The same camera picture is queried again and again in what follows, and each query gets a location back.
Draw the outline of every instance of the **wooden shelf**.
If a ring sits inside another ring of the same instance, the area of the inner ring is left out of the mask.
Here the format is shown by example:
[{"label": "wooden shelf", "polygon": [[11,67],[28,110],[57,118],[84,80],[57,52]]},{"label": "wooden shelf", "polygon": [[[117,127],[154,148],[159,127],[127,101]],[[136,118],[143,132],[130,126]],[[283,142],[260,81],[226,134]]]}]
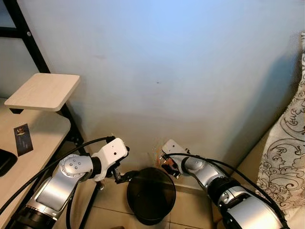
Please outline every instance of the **wooden shelf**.
[{"label": "wooden shelf", "polygon": [[9,108],[59,111],[80,81],[79,75],[34,74],[7,101]]},{"label": "wooden shelf", "polygon": [[[10,171],[0,177],[0,206],[45,167],[70,129],[69,120],[55,112],[24,110],[13,114],[3,105],[4,101],[0,99],[0,148],[17,155],[13,129],[28,124],[34,150],[18,157]],[[8,223],[29,189],[19,194],[0,215],[0,228]]]}]

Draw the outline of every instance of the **small card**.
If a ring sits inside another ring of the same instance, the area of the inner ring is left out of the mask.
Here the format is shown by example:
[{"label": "small card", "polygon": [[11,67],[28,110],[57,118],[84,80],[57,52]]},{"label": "small card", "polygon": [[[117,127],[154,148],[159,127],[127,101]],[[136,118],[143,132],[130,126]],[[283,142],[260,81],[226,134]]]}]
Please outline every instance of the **small card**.
[{"label": "small card", "polygon": [[14,134],[18,156],[24,155],[33,150],[28,124],[14,128]]}]

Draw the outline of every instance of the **patterned fabric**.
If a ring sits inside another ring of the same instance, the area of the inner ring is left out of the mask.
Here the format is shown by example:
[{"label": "patterned fabric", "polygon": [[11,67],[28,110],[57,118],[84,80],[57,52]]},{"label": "patterned fabric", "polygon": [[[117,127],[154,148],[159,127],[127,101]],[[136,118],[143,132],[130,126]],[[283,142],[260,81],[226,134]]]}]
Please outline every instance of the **patterned fabric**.
[{"label": "patterned fabric", "polygon": [[268,136],[257,184],[282,210],[305,206],[305,32],[302,79],[290,105]]}]

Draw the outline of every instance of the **black metal frame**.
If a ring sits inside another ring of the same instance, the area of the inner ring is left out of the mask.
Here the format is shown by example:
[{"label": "black metal frame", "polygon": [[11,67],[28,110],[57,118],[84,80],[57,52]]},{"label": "black metal frame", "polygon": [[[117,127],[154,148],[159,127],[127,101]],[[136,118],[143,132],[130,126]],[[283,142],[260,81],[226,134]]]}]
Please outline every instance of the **black metal frame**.
[{"label": "black metal frame", "polygon": [[[25,18],[23,17],[22,11],[17,3],[17,0],[3,0],[5,7],[7,8],[10,17],[12,18],[15,28],[9,28],[9,27],[0,27],[0,37],[8,37],[8,38],[21,38],[29,51],[35,65],[38,68],[38,71],[40,73],[51,73],[34,38],[33,35],[25,21]],[[84,142],[84,139],[69,111],[69,108],[66,104],[63,105],[61,110],[59,111],[60,114],[62,114],[64,117],[68,118],[70,123],[71,123],[71,128],[67,136],[65,137],[64,141],[72,141],[75,145],[80,145]],[[60,150],[61,146],[57,149],[54,155]],[[82,148],[79,150],[80,154],[86,154],[85,150]],[[86,220],[88,218],[88,215],[90,213],[91,207],[93,205],[94,199],[97,194],[97,190],[99,189],[99,185],[97,183],[94,192],[91,196],[90,202],[87,206],[86,212],[83,216],[83,219],[81,221],[81,226],[80,228],[83,228],[84,225],[86,224]]]}]

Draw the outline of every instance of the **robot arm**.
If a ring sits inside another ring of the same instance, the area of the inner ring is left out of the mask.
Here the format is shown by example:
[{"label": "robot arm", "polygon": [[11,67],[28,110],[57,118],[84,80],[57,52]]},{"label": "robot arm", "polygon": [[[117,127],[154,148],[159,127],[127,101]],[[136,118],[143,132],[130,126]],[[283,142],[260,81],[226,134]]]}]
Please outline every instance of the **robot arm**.
[{"label": "robot arm", "polygon": [[102,147],[92,157],[68,155],[60,161],[55,175],[46,179],[26,207],[14,216],[11,228],[52,228],[79,182],[89,178],[103,180],[107,170],[119,165],[119,161],[127,155],[127,148],[119,138]]},{"label": "robot arm", "polygon": [[179,177],[179,173],[193,176],[218,207],[227,229],[284,228],[271,207],[214,165],[187,156],[170,156],[169,158],[167,154],[186,153],[173,140],[169,140],[162,147],[162,151],[164,152],[163,159],[171,159],[176,164],[176,166],[171,165],[170,167],[164,164],[163,168],[175,177]]}]

